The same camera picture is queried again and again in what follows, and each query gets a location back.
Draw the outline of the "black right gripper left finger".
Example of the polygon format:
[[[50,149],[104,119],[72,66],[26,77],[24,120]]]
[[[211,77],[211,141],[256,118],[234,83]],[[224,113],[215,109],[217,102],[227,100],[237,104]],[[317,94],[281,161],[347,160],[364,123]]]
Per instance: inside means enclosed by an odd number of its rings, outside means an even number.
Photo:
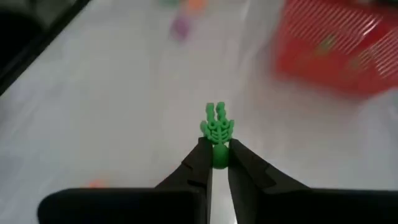
[[[197,145],[181,164],[156,189],[187,189],[199,193],[195,209],[199,212],[198,223],[210,224],[213,177],[213,146],[205,137],[198,138]]]

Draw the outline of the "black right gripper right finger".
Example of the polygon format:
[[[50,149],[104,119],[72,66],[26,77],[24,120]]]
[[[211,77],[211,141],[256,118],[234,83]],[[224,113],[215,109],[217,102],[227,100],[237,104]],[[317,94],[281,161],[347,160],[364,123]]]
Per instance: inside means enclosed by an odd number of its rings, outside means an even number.
[[[278,218],[271,195],[308,190],[237,139],[229,142],[228,181],[238,224],[272,224]]]

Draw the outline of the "green skeleton toy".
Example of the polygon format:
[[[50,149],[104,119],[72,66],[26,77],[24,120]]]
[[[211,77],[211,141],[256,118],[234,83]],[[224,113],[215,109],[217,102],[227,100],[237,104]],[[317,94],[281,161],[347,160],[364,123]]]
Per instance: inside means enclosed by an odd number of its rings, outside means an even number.
[[[229,161],[227,144],[233,138],[234,120],[226,117],[225,103],[207,103],[206,120],[200,123],[203,136],[212,144],[213,168],[225,169]]]

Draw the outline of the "red plastic basket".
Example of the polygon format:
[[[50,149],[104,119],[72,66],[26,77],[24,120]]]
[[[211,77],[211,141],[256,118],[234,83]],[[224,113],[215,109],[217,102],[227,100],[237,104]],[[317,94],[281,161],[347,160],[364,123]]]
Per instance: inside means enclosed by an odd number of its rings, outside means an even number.
[[[285,0],[274,68],[354,95],[398,88],[398,0]]]

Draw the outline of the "purple skeleton toy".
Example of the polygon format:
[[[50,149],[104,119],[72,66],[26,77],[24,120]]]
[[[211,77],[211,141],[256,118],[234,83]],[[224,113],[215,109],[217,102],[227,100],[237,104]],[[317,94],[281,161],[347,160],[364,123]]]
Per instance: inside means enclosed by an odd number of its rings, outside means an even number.
[[[190,33],[190,28],[190,19],[187,16],[178,15],[170,26],[170,35],[178,41],[184,41]]]

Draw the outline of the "orange skeleton toy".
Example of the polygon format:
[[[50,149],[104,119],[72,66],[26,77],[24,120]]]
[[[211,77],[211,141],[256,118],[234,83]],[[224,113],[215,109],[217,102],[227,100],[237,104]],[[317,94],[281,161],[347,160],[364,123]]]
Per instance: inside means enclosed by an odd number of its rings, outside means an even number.
[[[202,11],[206,8],[207,0],[186,0],[186,8],[190,11]]]

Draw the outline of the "black table frame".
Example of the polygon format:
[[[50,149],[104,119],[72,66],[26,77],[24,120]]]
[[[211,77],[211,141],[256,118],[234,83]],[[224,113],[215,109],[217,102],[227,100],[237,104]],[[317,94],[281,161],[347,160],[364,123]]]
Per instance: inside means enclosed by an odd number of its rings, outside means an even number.
[[[0,96],[92,0],[0,0]]]

